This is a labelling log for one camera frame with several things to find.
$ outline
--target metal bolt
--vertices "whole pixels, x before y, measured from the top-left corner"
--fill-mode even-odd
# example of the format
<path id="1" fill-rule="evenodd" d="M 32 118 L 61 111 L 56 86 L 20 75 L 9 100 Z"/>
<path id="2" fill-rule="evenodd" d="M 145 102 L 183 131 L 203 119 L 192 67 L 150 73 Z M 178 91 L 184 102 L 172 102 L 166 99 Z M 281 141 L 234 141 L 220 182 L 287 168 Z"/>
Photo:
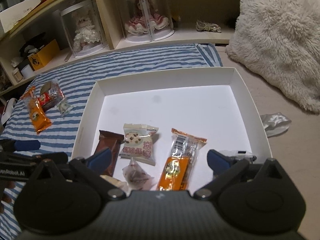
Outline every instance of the metal bolt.
<path id="1" fill-rule="evenodd" d="M 196 195 L 200 198 L 208 198 L 212 194 L 211 190 L 207 188 L 201 188 L 200 190 L 196 191 Z"/>
<path id="2" fill-rule="evenodd" d="M 113 188 L 108 191 L 108 195 L 112 198 L 121 197 L 122 194 L 123 194 L 123 191 L 118 188 Z"/>

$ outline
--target snack package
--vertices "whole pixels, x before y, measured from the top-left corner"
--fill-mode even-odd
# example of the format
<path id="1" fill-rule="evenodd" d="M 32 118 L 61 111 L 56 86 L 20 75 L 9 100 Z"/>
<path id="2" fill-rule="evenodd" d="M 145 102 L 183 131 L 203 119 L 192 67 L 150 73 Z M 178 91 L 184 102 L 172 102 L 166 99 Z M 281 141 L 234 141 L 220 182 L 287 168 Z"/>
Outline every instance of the snack package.
<path id="1" fill-rule="evenodd" d="M 124 167 L 122 172 L 131 189 L 150 190 L 153 186 L 154 177 L 147 174 L 134 158 L 131 158 L 129 165 Z"/>
<path id="2" fill-rule="evenodd" d="M 105 150 L 106 148 L 109 148 L 111 150 L 111 154 L 112 154 L 111 164 L 103 172 L 103 174 L 112 177 L 113 172 L 115 170 L 119 150 L 120 150 L 120 144 L 124 140 L 124 135 L 114 133 L 114 132 L 102 131 L 102 130 L 99 130 L 99 132 L 100 132 L 99 143 L 94 153 Z"/>
<path id="3" fill-rule="evenodd" d="M 146 124 L 125 123 L 123 129 L 124 147 L 119 155 L 124 158 L 134 157 L 139 162 L 155 166 L 152 136 L 159 128 Z"/>
<path id="4" fill-rule="evenodd" d="M 202 148 L 207 139 L 171 130 L 173 142 L 169 158 L 160 177 L 157 190 L 185 190 L 188 187 L 189 177 L 196 162 L 199 149 Z"/>
<path id="5" fill-rule="evenodd" d="M 101 178 L 105 179 L 107 182 L 111 183 L 112 185 L 118 187 L 119 189 L 123 190 L 125 193 L 129 192 L 128 184 L 124 181 L 119 179 L 115 179 L 108 175 L 100 175 Z"/>
<path id="6" fill-rule="evenodd" d="M 41 87 L 39 101 L 44 111 L 56 106 L 62 116 L 72 109 L 62 93 L 57 79 L 52 79 Z"/>
<path id="7" fill-rule="evenodd" d="M 52 123 L 48 117 L 46 117 L 38 98 L 34 94 L 35 86 L 31 87 L 26 93 L 24 93 L 20 99 L 22 99 L 29 111 L 30 120 L 38 133 L 48 128 Z"/>

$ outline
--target striped bed sheet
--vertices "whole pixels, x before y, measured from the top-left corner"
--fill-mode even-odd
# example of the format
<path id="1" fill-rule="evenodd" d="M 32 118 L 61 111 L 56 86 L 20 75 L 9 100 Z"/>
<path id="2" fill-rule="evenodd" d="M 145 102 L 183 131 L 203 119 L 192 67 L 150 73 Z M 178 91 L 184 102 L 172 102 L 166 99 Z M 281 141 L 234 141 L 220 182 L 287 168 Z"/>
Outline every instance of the striped bed sheet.
<path id="1" fill-rule="evenodd" d="M 85 104 L 97 80 L 136 72 L 203 66 L 222 66 L 220 56 L 212 44 L 174 45 L 112 52 L 43 73 L 37 76 L 29 87 L 36 86 L 36 94 L 39 95 L 45 82 L 57 78 L 60 88 L 74 108 L 64 118 L 55 108 L 48 110 L 46 115 L 52 121 L 52 126 L 37 135 L 24 103 L 19 100 L 0 138 L 37 139 L 41 143 L 37 153 L 65 152 L 70 157 Z M 1 239 L 14 239 L 21 232 L 13 215 L 13 204 L 23 186 L 24 183 L 16 182 L 14 189 L 5 190 L 13 202 L 5 203 L 4 214 L 0 215 Z"/>

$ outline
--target hand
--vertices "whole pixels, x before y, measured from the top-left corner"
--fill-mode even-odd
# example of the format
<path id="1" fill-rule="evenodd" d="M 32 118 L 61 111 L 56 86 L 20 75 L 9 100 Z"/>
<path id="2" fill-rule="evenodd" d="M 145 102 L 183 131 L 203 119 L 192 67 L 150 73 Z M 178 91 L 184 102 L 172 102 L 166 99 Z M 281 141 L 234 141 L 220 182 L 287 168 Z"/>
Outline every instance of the hand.
<path id="1" fill-rule="evenodd" d="M 6 188 L 14 188 L 14 187 L 15 187 L 14 181 L 7 182 Z M 3 193 L 2 201 L 6 202 L 6 203 L 11 203 L 12 199 L 6 193 Z M 1 203 L 0 213 L 3 213 L 3 212 L 4 212 L 4 206 Z"/>

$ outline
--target orange snack package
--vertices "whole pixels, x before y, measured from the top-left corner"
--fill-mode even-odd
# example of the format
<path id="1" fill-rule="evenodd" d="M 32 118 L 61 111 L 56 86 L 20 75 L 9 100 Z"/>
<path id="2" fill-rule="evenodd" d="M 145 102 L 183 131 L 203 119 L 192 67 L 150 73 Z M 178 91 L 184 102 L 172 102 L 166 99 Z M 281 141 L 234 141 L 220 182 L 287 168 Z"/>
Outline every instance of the orange snack package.
<path id="1" fill-rule="evenodd" d="M 37 134 L 48 128 L 52 123 L 45 115 L 38 98 L 34 94 L 35 86 L 31 87 L 25 92 L 20 99 L 22 99 L 29 111 L 30 120 L 35 127 Z"/>
<path id="2" fill-rule="evenodd" d="M 195 137 L 173 128 L 171 132 L 173 142 L 170 156 L 157 186 L 157 190 L 160 191 L 187 189 L 199 149 L 207 142 L 205 138 Z"/>

